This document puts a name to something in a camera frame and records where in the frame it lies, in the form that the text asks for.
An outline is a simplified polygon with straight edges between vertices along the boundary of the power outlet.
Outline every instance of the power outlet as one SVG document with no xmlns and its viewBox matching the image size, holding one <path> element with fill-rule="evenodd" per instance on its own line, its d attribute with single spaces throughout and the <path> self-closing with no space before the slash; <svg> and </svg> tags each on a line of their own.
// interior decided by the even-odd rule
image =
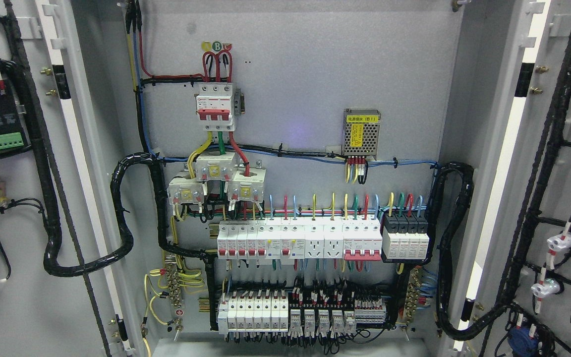
<svg viewBox="0 0 571 357">
<path fill-rule="evenodd" d="M 315 236 L 311 239 L 305 238 L 305 257 L 306 258 L 323 258 L 324 240 Z"/>
</svg>

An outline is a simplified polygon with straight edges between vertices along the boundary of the red breaker switch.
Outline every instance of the red breaker switch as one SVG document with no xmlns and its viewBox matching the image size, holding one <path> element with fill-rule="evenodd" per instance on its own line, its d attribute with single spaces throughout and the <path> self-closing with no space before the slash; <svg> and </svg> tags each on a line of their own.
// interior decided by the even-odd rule
<svg viewBox="0 0 571 357">
<path fill-rule="evenodd" d="M 200 120 L 226 120 L 228 121 L 228 116 L 230 111 L 225 109 L 199 109 L 197 114 L 200 116 Z"/>
</svg>

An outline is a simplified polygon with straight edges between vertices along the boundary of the metal bolt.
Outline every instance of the metal bolt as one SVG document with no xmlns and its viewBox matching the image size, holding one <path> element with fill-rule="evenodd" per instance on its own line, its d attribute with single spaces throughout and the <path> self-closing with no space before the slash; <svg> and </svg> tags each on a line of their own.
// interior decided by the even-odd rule
<svg viewBox="0 0 571 357">
<path fill-rule="evenodd" d="M 542 73 L 546 73 L 550 70 L 550 68 L 544 66 L 544 65 L 538 65 L 537 68 L 534 69 L 535 72 L 542 74 Z"/>
</svg>

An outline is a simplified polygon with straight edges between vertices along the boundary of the main circuit breaker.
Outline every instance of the main circuit breaker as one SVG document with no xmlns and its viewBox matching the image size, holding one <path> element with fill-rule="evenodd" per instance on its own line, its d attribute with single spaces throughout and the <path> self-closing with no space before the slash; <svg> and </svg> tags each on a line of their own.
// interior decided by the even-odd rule
<svg viewBox="0 0 571 357">
<path fill-rule="evenodd" d="M 258 260 L 260 265 L 272 260 L 292 265 L 304 258 L 378 261 L 383 242 L 379 228 L 375 217 L 220 222 L 218 257 Z"/>
<path fill-rule="evenodd" d="M 202 83 L 195 96 L 200 124 L 206 131 L 235 131 L 243 113 L 242 95 L 235 83 Z"/>
</svg>

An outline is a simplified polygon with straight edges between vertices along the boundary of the green terminal block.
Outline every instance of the green terminal block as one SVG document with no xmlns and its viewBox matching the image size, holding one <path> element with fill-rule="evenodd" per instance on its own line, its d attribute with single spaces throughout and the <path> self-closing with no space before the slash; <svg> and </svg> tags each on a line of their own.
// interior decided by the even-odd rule
<svg viewBox="0 0 571 357">
<path fill-rule="evenodd" d="M 0 135 L 0 150 L 23 146 L 23 137 L 20 132 Z"/>
</svg>

